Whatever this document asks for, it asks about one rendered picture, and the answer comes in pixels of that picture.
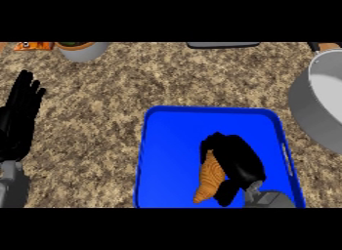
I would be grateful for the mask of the grey metal pot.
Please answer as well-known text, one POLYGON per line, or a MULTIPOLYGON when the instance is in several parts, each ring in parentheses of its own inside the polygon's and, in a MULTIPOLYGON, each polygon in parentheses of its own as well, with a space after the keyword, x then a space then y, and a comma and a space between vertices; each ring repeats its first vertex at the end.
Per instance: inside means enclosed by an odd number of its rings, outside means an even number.
POLYGON ((312 140, 342 154, 342 42, 309 42, 314 58, 288 90, 296 122, 312 140))

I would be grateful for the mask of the orange snack bag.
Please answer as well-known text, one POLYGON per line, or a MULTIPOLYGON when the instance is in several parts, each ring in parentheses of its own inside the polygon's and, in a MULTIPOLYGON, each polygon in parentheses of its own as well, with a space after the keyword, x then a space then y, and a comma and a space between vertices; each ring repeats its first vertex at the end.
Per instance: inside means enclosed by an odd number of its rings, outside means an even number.
POLYGON ((16 51, 32 51, 32 50, 41 50, 41 51, 50 51, 53 49, 53 42, 19 42, 15 50, 16 51))

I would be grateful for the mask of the grey plant pot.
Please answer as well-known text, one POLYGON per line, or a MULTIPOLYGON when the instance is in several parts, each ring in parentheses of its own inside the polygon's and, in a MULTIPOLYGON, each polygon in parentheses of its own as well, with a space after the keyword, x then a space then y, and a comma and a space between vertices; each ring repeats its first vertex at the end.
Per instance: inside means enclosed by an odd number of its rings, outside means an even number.
POLYGON ((65 58, 74 63, 86 63, 102 56, 109 43, 108 42, 86 42, 78 46, 65 46, 60 42, 55 43, 65 58))

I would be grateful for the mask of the orange croissant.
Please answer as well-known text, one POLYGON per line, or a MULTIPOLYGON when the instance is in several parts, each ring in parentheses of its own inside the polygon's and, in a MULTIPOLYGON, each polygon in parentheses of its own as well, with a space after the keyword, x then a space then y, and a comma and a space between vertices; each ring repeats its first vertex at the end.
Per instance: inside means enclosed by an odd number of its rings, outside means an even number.
POLYGON ((205 160, 200 167, 200 187, 197 189, 194 203, 201 203, 216 194, 223 181, 225 172, 213 155, 213 151, 210 150, 205 153, 205 160))

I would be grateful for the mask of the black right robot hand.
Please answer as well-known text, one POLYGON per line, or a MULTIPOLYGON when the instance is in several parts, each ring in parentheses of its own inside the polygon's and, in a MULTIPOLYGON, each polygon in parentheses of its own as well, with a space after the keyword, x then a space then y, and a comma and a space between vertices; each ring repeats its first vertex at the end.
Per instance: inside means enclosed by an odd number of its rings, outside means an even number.
POLYGON ((265 170, 253 148, 238 135, 223 135, 216 132, 201 141, 200 164, 210 150, 225 172, 225 181, 211 197, 217 204, 226 207, 241 189, 247 190, 256 181, 265 182, 265 170))

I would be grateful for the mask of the blue tray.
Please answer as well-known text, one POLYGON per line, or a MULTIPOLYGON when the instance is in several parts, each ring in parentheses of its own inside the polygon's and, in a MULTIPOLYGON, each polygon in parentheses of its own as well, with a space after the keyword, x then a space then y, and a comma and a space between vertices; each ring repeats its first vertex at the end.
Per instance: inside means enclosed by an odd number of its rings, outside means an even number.
POLYGON ((263 191, 282 192, 303 208, 300 182, 278 115, 265 108, 152 107, 143 117, 134 206, 216 208, 214 199, 194 203, 200 185, 200 143, 213 133, 238 135, 260 158, 263 191))

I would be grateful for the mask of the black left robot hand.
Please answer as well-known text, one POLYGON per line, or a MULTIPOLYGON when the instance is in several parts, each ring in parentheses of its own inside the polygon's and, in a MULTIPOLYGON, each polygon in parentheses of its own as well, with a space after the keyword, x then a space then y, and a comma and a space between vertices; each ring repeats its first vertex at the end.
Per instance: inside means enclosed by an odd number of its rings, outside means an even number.
POLYGON ((46 89, 32 73, 18 76, 6 104, 0 107, 0 162, 20 161, 28 155, 34 134, 34 119, 46 89))

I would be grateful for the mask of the dark grey flat appliance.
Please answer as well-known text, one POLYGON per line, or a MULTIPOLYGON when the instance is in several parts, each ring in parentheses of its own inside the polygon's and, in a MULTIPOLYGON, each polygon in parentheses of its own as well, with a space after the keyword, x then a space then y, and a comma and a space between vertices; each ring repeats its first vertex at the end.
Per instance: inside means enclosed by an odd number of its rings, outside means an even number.
POLYGON ((186 42, 192 49, 229 49, 247 48, 259 45, 260 42, 186 42))

